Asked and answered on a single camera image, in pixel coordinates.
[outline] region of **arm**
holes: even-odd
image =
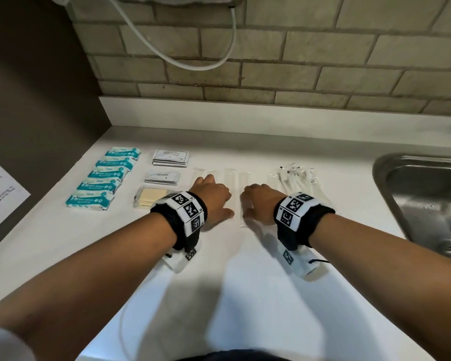
[[[229,190],[212,175],[190,189],[207,206],[208,223]],[[24,340],[38,360],[75,360],[175,244],[165,218],[151,213],[60,261],[0,301],[0,328]]]
[[[252,185],[245,218],[274,224],[286,195]],[[402,238],[326,214],[309,238],[377,310],[438,360],[451,360],[451,260]]]

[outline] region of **brick wall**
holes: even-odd
[[[224,6],[123,5],[188,63],[229,43]],[[232,58],[208,72],[153,55],[108,0],[68,11],[105,95],[451,115],[451,0],[247,0]]]

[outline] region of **countertop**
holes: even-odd
[[[112,146],[142,156],[106,212],[67,208],[66,198]],[[146,214],[132,207],[157,149],[190,151],[193,168],[235,168],[265,183],[280,165],[316,169],[338,214],[403,237],[372,177],[387,153],[451,155],[451,148],[173,129],[112,127],[0,243],[0,299],[37,273]],[[305,281],[236,218],[201,234],[202,249],[173,274],[159,263],[82,355],[172,361],[212,350],[260,348],[292,360],[431,360],[329,264]]]

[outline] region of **sink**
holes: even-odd
[[[390,154],[373,176],[405,236],[451,258],[451,158]]]

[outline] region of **sleeve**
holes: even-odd
[[[0,361],[36,361],[36,358],[24,341],[0,328]]]

